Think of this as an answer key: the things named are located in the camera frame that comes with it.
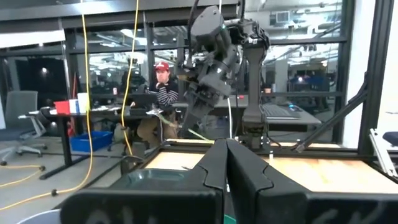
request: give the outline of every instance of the red box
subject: red box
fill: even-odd
[[[57,114],[70,114],[69,100],[54,102]]]

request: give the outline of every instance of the blue storage box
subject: blue storage box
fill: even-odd
[[[112,132],[109,131],[92,131],[91,138],[93,140],[93,152],[112,144]],[[70,145],[73,151],[90,152],[90,143],[88,134],[82,134],[70,138]]]

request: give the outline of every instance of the man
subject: man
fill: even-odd
[[[155,66],[157,83],[151,85],[149,93],[156,94],[157,101],[161,108],[171,106],[178,99],[178,85],[170,80],[170,67],[165,62],[159,62]],[[175,121],[175,112],[164,112],[163,116],[173,124]],[[157,127],[158,118],[143,119],[138,126],[137,134],[142,140],[147,141],[149,146],[157,147],[160,142],[159,138],[154,135],[154,129]],[[162,123],[163,135],[165,139],[177,138],[177,128]]]

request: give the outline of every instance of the chair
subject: chair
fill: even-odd
[[[47,148],[45,144],[34,144],[28,146],[25,141],[41,137],[45,133],[43,124],[34,116],[26,116],[31,111],[37,110],[36,91],[10,91],[7,94],[6,103],[6,128],[0,130],[0,142],[17,141],[17,144],[6,149],[0,149],[0,166],[6,166],[6,159],[12,153],[21,155],[23,152],[34,152],[42,156],[40,149],[33,147]]]

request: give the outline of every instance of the floor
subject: floor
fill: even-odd
[[[40,138],[35,140],[35,143],[46,143],[48,149],[44,152],[49,153],[62,153],[62,146],[59,138]],[[0,149],[4,149],[12,142],[0,144]],[[120,156],[122,151],[121,146],[114,146],[113,151],[108,152],[103,149],[96,152],[96,155],[102,156]],[[112,167],[118,162],[117,158],[108,157],[95,157],[93,160],[93,171],[90,175],[89,181],[99,176],[100,173],[106,169]],[[9,158],[9,166],[26,166],[26,165],[42,165],[51,170],[63,164],[62,155],[44,155],[39,158],[34,154],[24,154],[23,156],[15,155]],[[24,218],[30,217],[40,212],[51,210],[57,206],[60,202],[66,199],[71,193],[61,194],[56,197],[43,197],[40,199],[32,200],[31,202],[22,203],[15,207],[1,211],[2,208],[12,205],[13,203],[25,200],[29,197],[33,197],[40,194],[51,192],[52,189],[69,189],[79,185],[84,179],[88,170],[90,160],[87,159],[82,161],[75,166],[47,179],[39,180],[39,174],[29,178],[18,184],[8,185],[0,188],[1,200],[0,200],[0,223],[2,224],[15,224]],[[6,169],[0,167],[0,185],[21,180],[34,172],[36,168],[26,169]],[[97,181],[93,187],[107,187],[115,182],[120,177],[119,167],[117,166],[109,174]]]

